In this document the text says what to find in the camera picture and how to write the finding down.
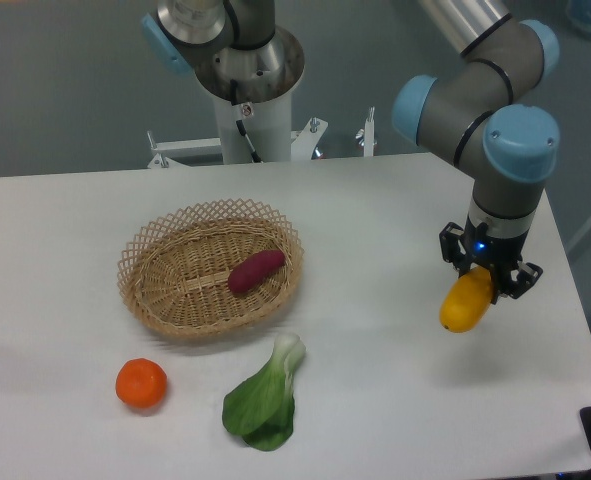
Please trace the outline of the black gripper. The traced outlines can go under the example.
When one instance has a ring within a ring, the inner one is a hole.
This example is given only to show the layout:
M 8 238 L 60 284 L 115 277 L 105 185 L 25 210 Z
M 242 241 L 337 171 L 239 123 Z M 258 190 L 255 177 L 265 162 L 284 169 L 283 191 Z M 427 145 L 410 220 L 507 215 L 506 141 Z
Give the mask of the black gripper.
M 439 233 L 441 255 L 459 276 L 472 265 L 494 265 L 494 302 L 518 299 L 541 278 L 543 269 L 521 259 L 529 217 L 507 219 L 469 213 L 465 228 L 449 222 Z

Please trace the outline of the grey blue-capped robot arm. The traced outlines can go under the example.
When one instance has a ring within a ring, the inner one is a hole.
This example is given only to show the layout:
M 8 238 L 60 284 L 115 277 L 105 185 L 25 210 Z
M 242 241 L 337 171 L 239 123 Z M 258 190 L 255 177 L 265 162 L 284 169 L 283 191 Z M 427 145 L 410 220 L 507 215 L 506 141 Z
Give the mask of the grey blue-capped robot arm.
M 518 298 L 542 270 L 522 248 L 559 147 L 546 111 L 520 103 L 556 66 L 546 25 L 516 21 L 500 1 L 427 1 L 434 24 L 464 59 L 441 81 L 409 80 L 392 106 L 405 139 L 474 182 L 464 226 L 441 232 L 443 259 L 459 273 L 486 268 L 494 298 Z M 211 96 L 228 164 L 308 160 L 321 133 L 291 132 L 291 95 L 304 72 L 298 40 L 275 21 L 271 1 L 161 1 L 141 21 L 150 48 Z

